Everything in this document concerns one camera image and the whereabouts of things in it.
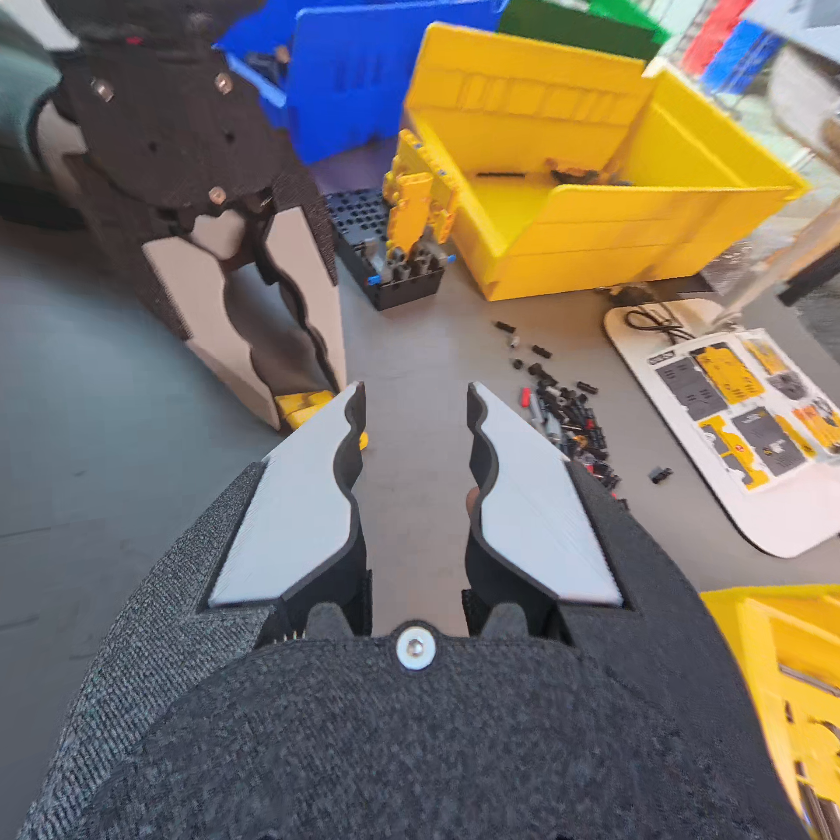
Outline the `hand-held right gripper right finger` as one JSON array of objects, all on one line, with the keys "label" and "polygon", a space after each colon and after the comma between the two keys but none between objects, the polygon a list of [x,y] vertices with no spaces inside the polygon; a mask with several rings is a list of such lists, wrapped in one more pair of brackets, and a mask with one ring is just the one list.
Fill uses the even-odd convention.
[{"label": "hand-held right gripper right finger", "polygon": [[550,602],[623,605],[569,460],[480,382],[468,385],[467,424],[473,570],[513,574]]}]

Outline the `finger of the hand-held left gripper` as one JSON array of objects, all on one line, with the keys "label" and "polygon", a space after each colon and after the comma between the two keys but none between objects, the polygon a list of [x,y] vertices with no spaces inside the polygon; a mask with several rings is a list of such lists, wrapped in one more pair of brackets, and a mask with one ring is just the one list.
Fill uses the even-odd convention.
[{"label": "finger of the hand-held left gripper", "polygon": [[216,257],[178,237],[150,241],[143,254],[184,321],[186,346],[252,414],[280,430],[274,396],[228,316],[226,277]]},{"label": "finger of the hand-held left gripper", "polygon": [[301,208],[287,209],[270,219],[264,252],[290,299],[298,326],[311,341],[322,374],[333,392],[341,393],[348,378],[340,289]]}]

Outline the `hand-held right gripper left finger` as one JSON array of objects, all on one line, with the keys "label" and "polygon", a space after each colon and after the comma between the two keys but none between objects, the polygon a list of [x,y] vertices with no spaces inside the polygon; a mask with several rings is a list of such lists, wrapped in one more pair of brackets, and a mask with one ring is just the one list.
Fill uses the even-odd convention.
[{"label": "hand-held right gripper left finger", "polygon": [[366,426],[362,382],[350,383],[261,461],[256,489],[207,604],[346,603],[366,569],[354,485]]}]

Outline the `yellow lego subassembly blue pins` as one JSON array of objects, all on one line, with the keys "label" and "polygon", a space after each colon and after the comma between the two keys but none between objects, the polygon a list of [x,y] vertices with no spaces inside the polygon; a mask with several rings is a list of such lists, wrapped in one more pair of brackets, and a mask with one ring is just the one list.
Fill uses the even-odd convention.
[{"label": "yellow lego subassembly blue pins", "polygon": [[369,444],[364,428],[364,388],[352,382],[340,394],[302,392],[275,397],[279,430],[291,437],[292,449],[315,459],[335,455],[355,440],[360,451]]}]

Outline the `yellow storage bin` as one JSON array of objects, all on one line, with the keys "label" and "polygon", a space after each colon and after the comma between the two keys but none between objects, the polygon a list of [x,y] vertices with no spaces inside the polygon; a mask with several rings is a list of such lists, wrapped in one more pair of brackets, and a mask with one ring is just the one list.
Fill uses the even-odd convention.
[{"label": "yellow storage bin", "polygon": [[839,838],[839,587],[701,593],[738,662],[785,793],[811,838]]},{"label": "yellow storage bin", "polygon": [[[811,187],[666,66],[442,23],[403,104],[489,301],[689,277]],[[546,160],[632,186],[555,185]]]}]

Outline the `person's left forearm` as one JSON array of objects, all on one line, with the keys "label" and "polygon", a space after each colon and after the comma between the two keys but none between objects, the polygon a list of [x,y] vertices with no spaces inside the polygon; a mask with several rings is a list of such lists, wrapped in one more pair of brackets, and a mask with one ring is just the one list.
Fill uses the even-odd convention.
[{"label": "person's left forearm", "polygon": [[2,10],[1,211],[8,222],[58,229],[71,215],[36,149],[37,121],[59,78],[41,42]]}]

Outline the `lego model on black base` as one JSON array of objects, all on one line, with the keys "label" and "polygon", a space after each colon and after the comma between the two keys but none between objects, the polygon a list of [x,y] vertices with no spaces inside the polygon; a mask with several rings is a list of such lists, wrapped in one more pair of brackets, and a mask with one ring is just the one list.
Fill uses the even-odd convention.
[{"label": "lego model on black base", "polygon": [[455,259],[447,242],[459,190],[448,168],[411,130],[399,133],[380,189],[336,192],[326,201],[337,257],[377,311],[438,292]]}]

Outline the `pile of small lego pieces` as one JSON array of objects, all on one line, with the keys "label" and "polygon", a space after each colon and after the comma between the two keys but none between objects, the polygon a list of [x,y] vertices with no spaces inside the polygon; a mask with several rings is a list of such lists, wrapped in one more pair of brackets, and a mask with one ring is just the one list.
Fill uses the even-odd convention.
[{"label": "pile of small lego pieces", "polygon": [[597,329],[527,322],[521,312],[482,323],[493,390],[563,456],[634,513],[682,497],[688,468],[676,444]]}]

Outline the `lego tracked assembly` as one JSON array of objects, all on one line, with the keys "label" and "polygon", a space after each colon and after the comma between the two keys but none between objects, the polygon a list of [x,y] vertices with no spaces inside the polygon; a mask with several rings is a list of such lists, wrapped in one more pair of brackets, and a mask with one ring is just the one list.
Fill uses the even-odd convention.
[{"label": "lego tracked assembly", "polygon": [[634,183],[623,178],[618,171],[593,170],[584,167],[563,164],[555,159],[546,160],[549,173],[557,186],[633,186]]}]

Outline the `blue storage bin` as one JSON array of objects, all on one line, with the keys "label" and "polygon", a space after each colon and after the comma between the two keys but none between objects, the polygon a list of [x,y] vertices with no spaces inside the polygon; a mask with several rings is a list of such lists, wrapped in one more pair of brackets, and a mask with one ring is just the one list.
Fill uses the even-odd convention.
[{"label": "blue storage bin", "polygon": [[217,42],[313,164],[398,133],[425,30],[494,32],[507,2],[265,2]]}]

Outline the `white rounded instruction card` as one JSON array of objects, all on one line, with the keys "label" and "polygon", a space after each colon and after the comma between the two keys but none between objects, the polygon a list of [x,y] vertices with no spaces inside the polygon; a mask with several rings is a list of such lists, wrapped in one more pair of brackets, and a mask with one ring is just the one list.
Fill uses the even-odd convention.
[{"label": "white rounded instruction card", "polygon": [[612,308],[607,338],[741,535],[792,559],[838,535],[838,405],[766,329],[717,303]]}]

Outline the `green storage bin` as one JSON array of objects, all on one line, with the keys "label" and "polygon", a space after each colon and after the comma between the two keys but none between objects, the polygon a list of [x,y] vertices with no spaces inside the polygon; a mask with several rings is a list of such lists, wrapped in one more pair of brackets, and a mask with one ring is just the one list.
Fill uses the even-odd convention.
[{"label": "green storage bin", "polygon": [[509,1],[497,31],[645,63],[671,37],[630,1]]}]

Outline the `shelf of coloured bins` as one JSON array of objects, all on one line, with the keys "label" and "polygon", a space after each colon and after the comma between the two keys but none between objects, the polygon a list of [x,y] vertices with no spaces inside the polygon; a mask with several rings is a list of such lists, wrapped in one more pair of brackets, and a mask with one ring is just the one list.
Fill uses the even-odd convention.
[{"label": "shelf of coloured bins", "polygon": [[784,46],[747,20],[751,1],[702,2],[675,53],[677,66],[707,94],[740,96]]}]

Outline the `pale document stand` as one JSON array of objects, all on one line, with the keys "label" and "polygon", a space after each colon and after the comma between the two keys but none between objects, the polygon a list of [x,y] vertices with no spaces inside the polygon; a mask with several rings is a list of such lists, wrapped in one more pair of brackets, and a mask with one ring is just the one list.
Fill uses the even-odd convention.
[{"label": "pale document stand", "polygon": [[[793,139],[839,169],[838,60],[792,45],[774,63],[768,91],[773,118]],[[792,308],[838,275],[839,201],[817,215],[792,243],[743,272],[724,295],[709,331],[733,328],[743,310],[774,291]]]}]

